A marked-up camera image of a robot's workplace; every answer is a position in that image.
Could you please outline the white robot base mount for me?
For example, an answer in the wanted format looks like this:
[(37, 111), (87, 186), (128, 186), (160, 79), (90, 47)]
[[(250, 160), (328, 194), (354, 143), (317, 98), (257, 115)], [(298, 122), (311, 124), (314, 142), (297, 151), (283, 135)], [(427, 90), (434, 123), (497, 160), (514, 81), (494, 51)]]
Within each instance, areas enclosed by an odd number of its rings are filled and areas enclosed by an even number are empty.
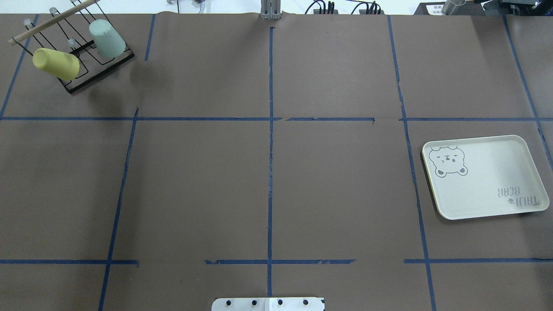
[(217, 298), (212, 311), (325, 311), (323, 298), (318, 297), (257, 297)]

